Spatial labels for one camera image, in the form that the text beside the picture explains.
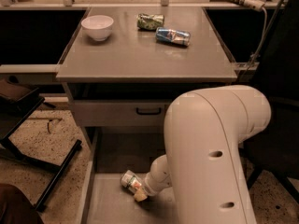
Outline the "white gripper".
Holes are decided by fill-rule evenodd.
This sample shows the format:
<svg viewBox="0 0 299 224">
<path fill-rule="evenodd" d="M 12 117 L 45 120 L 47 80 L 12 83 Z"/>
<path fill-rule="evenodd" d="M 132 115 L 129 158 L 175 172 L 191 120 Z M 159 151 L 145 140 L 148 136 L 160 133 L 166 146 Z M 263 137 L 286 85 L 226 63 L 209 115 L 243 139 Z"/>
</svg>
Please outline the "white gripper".
<svg viewBox="0 0 299 224">
<path fill-rule="evenodd" d="M 170 174 L 167 172 L 152 173 L 148 172 L 144 178 L 143 189 L 139 189 L 134 198 L 137 202 L 143 202 L 148 196 L 156 196 L 163 189 L 172 186 Z"/>
</svg>

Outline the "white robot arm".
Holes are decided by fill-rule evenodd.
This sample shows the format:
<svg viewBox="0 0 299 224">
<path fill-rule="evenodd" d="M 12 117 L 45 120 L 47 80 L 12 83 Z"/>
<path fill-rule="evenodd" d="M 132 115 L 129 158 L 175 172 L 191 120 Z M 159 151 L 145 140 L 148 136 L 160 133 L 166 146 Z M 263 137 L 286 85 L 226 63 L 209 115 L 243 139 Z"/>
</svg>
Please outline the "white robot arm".
<svg viewBox="0 0 299 224">
<path fill-rule="evenodd" d="M 257 224 L 238 146 L 271 118 L 266 97 L 243 85 L 189 91 L 168 107 L 165 154 L 135 199 L 173 189 L 179 224 Z"/>
</svg>

